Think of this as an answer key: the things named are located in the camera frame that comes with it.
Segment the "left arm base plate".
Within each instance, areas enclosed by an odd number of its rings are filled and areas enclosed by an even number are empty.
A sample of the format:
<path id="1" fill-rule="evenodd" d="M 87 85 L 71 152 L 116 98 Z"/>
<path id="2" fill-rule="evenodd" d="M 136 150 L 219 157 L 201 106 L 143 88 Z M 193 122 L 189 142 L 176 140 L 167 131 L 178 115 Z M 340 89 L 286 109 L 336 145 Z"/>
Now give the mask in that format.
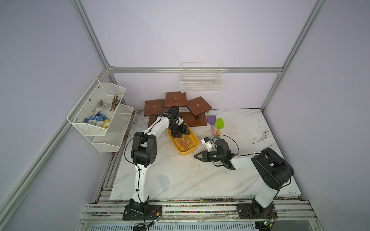
<path id="1" fill-rule="evenodd" d="M 162 214 L 162 205 L 148 205 L 143 208 L 134 209 L 129 205 L 125 206 L 125 210 L 122 216 L 124 221 L 139 221 L 147 220 L 153 221 L 161 216 Z"/>

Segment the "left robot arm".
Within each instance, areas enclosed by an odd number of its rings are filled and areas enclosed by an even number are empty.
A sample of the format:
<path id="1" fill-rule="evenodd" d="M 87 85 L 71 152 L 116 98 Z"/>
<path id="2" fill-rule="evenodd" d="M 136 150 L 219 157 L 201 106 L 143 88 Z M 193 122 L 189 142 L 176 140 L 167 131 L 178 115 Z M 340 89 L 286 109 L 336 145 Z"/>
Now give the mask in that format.
<path id="1" fill-rule="evenodd" d="M 135 167 L 135 187 L 129 201 L 129 210 L 144 214 L 149 208 L 149 196 L 146 193 L 146 177 L 149 165 L 157 157 L 157 137 L 164 131 L 170 131 L 174 138 L 189 135 L 188 125 L 180 116 L 177 108 L 166 107 L 163 113 L 157 115 L 155 122 L 146 130 L 136 132 L 130 139 L 132 142 L 131 158 L 127 162 Z"/>

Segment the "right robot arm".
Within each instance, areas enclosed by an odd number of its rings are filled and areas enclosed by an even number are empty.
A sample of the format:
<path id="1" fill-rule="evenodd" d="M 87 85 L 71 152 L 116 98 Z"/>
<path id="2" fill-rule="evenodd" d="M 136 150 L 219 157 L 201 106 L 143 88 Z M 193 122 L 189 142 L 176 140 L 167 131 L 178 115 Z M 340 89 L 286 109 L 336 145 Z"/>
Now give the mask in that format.
<path id="1" fill-rule="evenodd" d="M 255 214 L 262 214 L 269 209 L 280 190 L 292 182 L 294 169 L 270 147 L 259 153 L 240 155 L 232 153 L 224 139 L 202 140 L 202 143 L 207 150 L 194 155 L 194 158 L 203 163 L 220 162 L 222 167 L 229 170 L 257 170 L 264 183 L 252 200 L 251 209 Z"/>

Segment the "yellow plastic storage box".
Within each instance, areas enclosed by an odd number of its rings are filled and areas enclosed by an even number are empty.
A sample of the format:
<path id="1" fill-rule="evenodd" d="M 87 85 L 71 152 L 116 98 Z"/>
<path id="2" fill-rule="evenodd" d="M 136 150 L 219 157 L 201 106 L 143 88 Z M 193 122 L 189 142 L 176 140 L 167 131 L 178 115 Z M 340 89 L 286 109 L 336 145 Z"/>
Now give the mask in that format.
<path id="1" fill-rule="evenodd" d="M 177 152 L 182 156 L 186 156 L 196 151 L 196 149 L 199 146 L 199 139 L 197 138 L 197 136 L 194 134 L 190 127 L 188 127 L 188 130 L 190 134 L 182 135 L 181 138 L 174 138 L 171 135 L 171 131 L 167 130 L 167 134 L 170 140 L 172 141 L 174 147 L 176 148 Z"/>

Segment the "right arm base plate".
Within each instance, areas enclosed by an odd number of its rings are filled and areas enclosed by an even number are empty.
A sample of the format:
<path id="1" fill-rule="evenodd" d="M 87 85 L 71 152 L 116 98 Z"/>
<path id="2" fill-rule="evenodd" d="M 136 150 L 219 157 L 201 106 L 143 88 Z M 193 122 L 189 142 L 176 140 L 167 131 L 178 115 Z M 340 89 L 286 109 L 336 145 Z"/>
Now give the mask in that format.
<path id="1" fill-rule="evenodd" d="M 237 204 L 237 212 L 240 219 L 270 219 L 278 217 L 273 205 L 262 208 L 259 204 Z"/>

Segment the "long pink stencil ruler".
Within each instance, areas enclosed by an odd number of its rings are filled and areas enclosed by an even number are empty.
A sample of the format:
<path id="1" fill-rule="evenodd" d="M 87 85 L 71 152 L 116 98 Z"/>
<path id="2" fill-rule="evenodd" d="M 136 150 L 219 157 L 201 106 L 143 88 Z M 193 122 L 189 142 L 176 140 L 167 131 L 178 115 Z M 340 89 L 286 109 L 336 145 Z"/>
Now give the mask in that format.
<path id="1" fill-rule="evenodd" d="M 182 138 L 175 138 L 175 145 L 180 152 L 187 152 L 195 148 L 195 143 L 189 135 L 184 135 Z"/>

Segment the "blue clear protractor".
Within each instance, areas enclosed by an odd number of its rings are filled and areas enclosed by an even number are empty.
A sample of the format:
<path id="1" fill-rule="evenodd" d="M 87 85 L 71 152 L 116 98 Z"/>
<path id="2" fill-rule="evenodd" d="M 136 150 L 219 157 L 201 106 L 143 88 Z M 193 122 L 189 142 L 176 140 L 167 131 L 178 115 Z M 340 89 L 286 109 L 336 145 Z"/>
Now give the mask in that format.
<path id="1" fill-rule="evenodd" d="M 158 179 L 159 184 L 161 186 L 162 192 L 165 192 L 166 190 L 168 190 L 169 185 L 170 185 L 169 178 L 167 176 L 165 176 L 165 175 L 159 175 L 157 177 L 157 179 Z"/>

